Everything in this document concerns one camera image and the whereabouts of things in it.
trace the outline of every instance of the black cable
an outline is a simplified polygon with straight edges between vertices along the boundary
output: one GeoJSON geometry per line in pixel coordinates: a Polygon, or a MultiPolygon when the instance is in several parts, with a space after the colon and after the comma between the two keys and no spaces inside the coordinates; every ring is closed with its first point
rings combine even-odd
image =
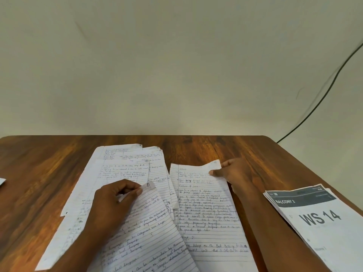
{"type": "Polygon", "coordinates": [[[342,70],[342,68],[345,66],[345,64],[349,61],[349,59],[352,58],[352,56],[363,46],[363,43],[355,50],[352,52],[351,55],[349,55],[349,57],[347,58],[347,60],[345,60],[345,62],[342,64],[342,66],[339,68],[337,74],[334,77],[333,82],[331,82],[329,89],[326,91],[326,93],[324,94],[324,96],[320,99],[319,103],[314,107],[314,109],[306,116],[306,118],[304,118],[303,121],[301,121],[295,128],[292,129],[292,131],[290,131],[287,135],[285,135],[283,138],[281,138],[279,141],[277,141],[277,143],[281,142],[283,139],[285,139],[286,137],[288,137],[293,131],[295,131],[298,127],[301,126],[302,123],[305,122],[306,119],[309,118],[309,116],[316,110],[316,108],[320,105],[320,103],[324,100],[325,96],[328,94],[328,92],[330,91],[331,87],[334,85],[335,80],[337,79],[340,71],[342,70]]]}

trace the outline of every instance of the person's left hand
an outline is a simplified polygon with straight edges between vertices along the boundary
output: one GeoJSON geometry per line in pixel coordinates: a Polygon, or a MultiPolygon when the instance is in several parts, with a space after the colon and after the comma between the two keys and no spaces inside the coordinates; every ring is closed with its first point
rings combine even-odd
{"type": "Polygon", "coordinates": [[[93,198],[92,207],[86,221],[84,232],[105,242],[119,229],[128,214],[132,203],[142,193],[140,184],[123,179],[102,186],[93,198]],[[119,202],[117,195],[129,192],[119,202]]]}

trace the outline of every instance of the brown wooden surface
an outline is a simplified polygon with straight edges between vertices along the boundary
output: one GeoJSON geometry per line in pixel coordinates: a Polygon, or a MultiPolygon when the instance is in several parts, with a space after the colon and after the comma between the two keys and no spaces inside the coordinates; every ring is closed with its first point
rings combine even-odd
{"type": "MultiPolygon", "coordinates": [[[[34,271],[75,183],[94,149],[140,143],[159,146],[170,163],[203,165],[245,155],[265,190],[291,190],[322,183],[361,215],[363,212],[320,177],[265,136],[12,136],[0,139],[0,271],[34,271]]],[[[263,258],[233,194],[259,271],[263,258]]]]}

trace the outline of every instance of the person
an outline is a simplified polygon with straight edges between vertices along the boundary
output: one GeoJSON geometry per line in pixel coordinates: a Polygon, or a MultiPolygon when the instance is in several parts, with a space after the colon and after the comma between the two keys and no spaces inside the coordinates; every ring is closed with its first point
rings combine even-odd
{"type": "MultiPolygon", "coordinates": [[[[298,235],[281,223],[281,217],[252,182],[245,158],[222,163],[209,174],[224,177],[240,199],[268,271],[330,271],[298,235]]],[[[84,230],[49,272],[84,272],[103,244],[119,229],[127,213],[142,193],[129,180],[107,184],[95,193],[84,230]],[[121,202],[116,196],[130,192],[121,202]]]]}

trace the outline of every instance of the person's right arm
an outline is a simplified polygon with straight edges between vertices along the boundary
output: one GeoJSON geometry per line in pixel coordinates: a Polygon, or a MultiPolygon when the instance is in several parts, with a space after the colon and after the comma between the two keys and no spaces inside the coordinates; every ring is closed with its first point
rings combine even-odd
{"type": "Polygon", "coordinates": [[[224,177],[232,184],[269,272],[330,271],[287,223],[281,223],[279,213],[252,183],[246,159],[227,160],[222,163],[222,169],[212,170],[210,174],[224,177]]]}

